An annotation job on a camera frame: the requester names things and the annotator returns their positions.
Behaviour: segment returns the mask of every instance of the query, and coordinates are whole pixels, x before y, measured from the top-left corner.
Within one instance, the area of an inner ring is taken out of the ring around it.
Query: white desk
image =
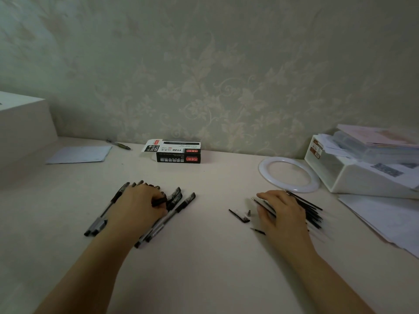
[[[113,147],[102,163],[44,165],[61,146],[107,145],[60,138],[0,172],[0,313],[31,313],[86,248],[83,232],[127,181],[194,202],[142,249],[128,255],[109,313],[313,313],[296,275],[228,208],[275,189],[257,166],[264,158],[203,152],[202,164],[157,163]],[[306,177],[278,164],[289,183]],[[378,313],[417,313],[419,260],[384,243],[324,187],[303,194],[326,211],[331,239],[312,237],[319,254]]]

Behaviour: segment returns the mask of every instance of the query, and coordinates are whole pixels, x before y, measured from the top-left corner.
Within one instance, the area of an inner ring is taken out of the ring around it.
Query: hand
[[[167,214],[166,204],[151,206],[151,200],[162,198],[160,190],[146,184],[127,187],[108,213],[106,230],[123,234],[132,245],[161,217]]]
[[[265,208],[258,206],[259,218],[270,243],[291,264],[317,255],[308,235],[306,212],[294,197],[283,190],[269,190],[257,196],[269,201],[276,211],[272,221]]]

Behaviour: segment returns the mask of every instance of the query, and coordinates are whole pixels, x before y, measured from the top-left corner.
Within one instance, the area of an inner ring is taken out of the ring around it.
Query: green pen
[[[113,142],[111,139],[107,139],[106,142],[108,142],[110,144],[113,144],[113,145],[116,145],[117,147],[124,148],[126,150],[130,150],[131,149],[130,147],[127,147],[126,145],[123,145],[121,143]]]

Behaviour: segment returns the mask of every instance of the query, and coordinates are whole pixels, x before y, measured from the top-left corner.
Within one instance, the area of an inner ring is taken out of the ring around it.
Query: white ring light
[[[286,162],[286,163],[297,165],[301,169],[305,170],[308,175],[310,175],[311,182],[307,185],[300,186],[300,185],[286,184],[277,179],[274,179],[268,171],[269,164],[273,162]],[[301,162],[298,162],[294,159],[289,159],[286,157],[269,157],[267,159],[264,159],[259,164],[259,172],[269,183],[274,184],[275,186],[278,186],[279,188],[282,188],[283,190],[289,190],[289,191],[293,191],[297,193],[311,193],[320,187],[320,180],[318,179],[317,174],[310,167],[303,165],[301,164]]]

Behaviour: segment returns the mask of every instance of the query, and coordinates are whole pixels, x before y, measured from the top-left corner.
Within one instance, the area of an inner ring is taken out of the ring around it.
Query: wall
[[[58,133],[302,156],[338,123],[417,125],[418,0],[0,0],[0,90]]]

